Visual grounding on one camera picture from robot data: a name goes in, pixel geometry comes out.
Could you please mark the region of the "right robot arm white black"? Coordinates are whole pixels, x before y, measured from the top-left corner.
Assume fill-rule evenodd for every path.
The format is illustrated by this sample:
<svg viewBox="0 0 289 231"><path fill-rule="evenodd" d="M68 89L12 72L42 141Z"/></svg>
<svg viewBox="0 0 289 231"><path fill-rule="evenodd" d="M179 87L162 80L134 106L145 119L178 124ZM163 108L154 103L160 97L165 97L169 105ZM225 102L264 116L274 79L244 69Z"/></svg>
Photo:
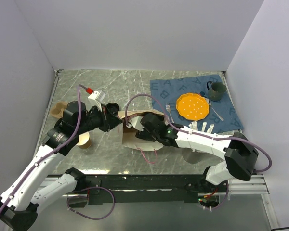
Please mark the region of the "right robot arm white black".
<svg viewBox="0 0 289 231"><path fill-rule="evenodd" d="M157 141L164 146L190 148L212 154L222 161L204 171L201 187L212 192L220 183L232 178L249 181L254 172L258 152L241 133L232 136L195 131L180 124L169 124L161 115L145 113L127 119L141 139Z"/></svg>

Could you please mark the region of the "pink cream paper gift bag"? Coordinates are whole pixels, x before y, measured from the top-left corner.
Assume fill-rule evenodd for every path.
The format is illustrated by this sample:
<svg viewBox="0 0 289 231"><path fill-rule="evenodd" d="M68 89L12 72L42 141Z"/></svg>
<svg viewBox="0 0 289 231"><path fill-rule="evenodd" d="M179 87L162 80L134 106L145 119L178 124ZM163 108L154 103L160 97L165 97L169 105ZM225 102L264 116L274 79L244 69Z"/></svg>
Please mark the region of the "pink cream paper gift bag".
<svg viewBox="0 0 289 231"><path fill-rule="evenodd" d="M157 150L161 149L163 144L156 141L141 124L141 119L147 114L156 116L162 123L165 123L164 114L155 109L119 111L118 117L122 120L122 124L119 125L118 131L122 137L122 145L124 147L140 151L146 162L154 164L155 161L150 161L146 158L144 152L154 152L157 154Z"/></svg>

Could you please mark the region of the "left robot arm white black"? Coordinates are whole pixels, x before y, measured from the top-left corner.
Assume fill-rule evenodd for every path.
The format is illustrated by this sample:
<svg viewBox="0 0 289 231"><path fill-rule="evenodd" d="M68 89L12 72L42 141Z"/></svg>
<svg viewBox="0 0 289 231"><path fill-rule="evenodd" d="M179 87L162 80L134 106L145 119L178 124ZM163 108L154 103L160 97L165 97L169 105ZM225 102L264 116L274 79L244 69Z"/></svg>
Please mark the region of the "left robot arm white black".
<svg viewBox="0 0 289 231"><path fill-rule="evenodd" d="M67 104L55 126L48 131L33 160L12 186L0 195L0 220L14 231L27 231L38 214L62 195L81 193L86 176L76 168L68 169L61 177L39 190L50 171L61 162L79 142L79 135L96 128L108 132L122 121L119 105L108 103L86 110L83 102Z"/></svg>

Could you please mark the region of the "brown paper coffee cup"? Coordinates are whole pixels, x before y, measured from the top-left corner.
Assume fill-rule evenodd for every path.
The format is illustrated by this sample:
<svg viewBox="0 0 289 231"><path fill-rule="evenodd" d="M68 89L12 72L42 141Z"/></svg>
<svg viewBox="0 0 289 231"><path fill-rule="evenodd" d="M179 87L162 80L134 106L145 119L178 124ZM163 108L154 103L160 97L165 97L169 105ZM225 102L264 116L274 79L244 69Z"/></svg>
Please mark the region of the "brown paper coffee cup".
<svg viewBox="0 0 289 231"><path fill-rule="evenodd" d="M88 149L91 146L91 139L89 132L85 132L79 135L79 141L76 144L80 149Z"/></svg>

